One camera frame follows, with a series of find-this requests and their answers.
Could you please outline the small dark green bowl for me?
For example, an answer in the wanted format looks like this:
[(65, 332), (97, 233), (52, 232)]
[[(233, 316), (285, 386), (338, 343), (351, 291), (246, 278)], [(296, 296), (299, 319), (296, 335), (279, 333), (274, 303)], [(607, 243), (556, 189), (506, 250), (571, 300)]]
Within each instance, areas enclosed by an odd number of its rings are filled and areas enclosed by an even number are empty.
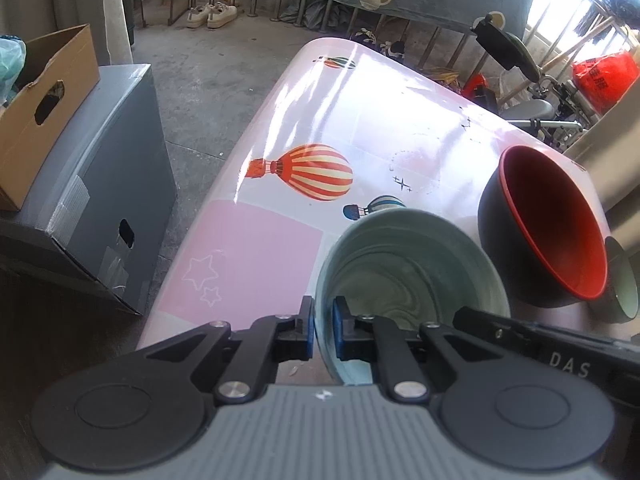
[(639, 312), (638, 285), (623, 246), (612, 236), (604, 240), (608, 257), (608, 279), (603, 294), (590, 301), (597, 318), (608, 324), (627, 323)]

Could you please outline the grey-green ceramic bowl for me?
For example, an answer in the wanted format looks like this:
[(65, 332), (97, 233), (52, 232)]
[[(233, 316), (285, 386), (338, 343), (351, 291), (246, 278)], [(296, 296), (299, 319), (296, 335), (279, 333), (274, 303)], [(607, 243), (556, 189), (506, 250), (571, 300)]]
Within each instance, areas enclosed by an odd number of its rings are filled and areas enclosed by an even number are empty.
[(336, 356), (332, 304), (337, 296), (354, 315), (385, 316), (414, 332), (425, 322), (450, 325), (463, 307), (511, 315), (499, 274), (480, 245), (448, 220), (411, 208), (355, 221), (318, 276), (314, 325), (322, 359), (337, 382), (370, 384), (369, 364)]

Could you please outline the black red lacquer bowl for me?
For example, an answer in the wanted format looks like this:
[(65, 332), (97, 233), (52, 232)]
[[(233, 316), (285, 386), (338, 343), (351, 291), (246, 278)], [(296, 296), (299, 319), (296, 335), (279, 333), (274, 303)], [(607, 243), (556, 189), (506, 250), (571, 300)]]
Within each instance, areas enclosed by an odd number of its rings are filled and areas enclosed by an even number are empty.
[(552, 309), (604, 293), (608, 256), (598, 220), (573, 179), (536, 148), (502, 152), (477, 224), (510, 296)]

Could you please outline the grey storage box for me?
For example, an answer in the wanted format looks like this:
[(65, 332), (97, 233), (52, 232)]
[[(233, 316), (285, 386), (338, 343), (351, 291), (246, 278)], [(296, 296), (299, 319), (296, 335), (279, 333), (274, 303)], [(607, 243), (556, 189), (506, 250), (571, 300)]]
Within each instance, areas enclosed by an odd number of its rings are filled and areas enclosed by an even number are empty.
[(20, 211), (1, 264), (145, 314), (177, 189), (149, 64), (103, 66)]

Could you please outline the red plastic bag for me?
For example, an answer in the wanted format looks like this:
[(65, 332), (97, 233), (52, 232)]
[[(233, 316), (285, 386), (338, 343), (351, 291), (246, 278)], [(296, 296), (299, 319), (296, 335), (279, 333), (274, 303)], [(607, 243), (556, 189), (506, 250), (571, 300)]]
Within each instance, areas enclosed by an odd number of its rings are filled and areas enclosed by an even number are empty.
[(638, 77), (639, 67), (628, 51), (572, 65), (574, 85), (599, 115), (615, 106)]

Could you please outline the black bicycle saddle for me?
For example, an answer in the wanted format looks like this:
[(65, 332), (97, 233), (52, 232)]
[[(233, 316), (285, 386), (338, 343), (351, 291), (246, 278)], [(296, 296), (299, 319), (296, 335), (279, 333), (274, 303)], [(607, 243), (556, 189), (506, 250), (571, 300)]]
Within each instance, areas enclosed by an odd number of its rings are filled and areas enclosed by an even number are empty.
[(517, 67), (530, 82), (538, 82), (541, 71), (522, 40), (498, 28), (487, 14), (473, 27), (476, 42), (505, 70)]

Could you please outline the brown cardboard box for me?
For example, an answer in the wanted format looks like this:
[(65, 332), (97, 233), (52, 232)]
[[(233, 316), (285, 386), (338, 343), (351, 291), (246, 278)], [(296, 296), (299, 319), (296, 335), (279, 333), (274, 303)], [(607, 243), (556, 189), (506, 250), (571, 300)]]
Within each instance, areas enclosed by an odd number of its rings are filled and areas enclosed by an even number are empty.
[(1, 208), (18, 211), (78, 107), (100, 80), (88, 24), (26, 42), (17, 94), (1, 109)]

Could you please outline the white sneakers pair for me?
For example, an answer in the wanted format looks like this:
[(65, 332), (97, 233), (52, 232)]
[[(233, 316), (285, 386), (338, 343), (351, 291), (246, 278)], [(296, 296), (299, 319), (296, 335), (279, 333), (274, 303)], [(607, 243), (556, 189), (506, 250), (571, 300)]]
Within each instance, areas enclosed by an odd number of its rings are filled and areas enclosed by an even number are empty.
[(187, 28), (199, 28), (206, 25), (217, 29), (234, 21), (238, 17), (238, 8), (222, 2), (196, 6), (189, 11), (186, 18)]

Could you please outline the teal plastic bag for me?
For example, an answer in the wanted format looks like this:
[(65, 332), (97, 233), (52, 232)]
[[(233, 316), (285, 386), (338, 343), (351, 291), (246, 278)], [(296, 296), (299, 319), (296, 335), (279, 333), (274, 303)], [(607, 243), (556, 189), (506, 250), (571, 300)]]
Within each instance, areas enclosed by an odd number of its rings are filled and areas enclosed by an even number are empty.
[(16, 81), (24, 68), (26, 44), (11, 35), (0, 37), (0, 99), (7, 106), (16, 96)]

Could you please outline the beige curtain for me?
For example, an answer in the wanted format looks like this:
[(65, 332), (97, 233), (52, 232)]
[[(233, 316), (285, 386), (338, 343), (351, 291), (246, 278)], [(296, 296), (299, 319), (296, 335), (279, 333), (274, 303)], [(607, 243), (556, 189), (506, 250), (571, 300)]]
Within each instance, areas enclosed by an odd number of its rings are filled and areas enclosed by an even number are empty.
[(130, 64), (124, 0), (1, 0), (1, 31), (23, 40), (78, 25), (91, 29), (101, 65)]

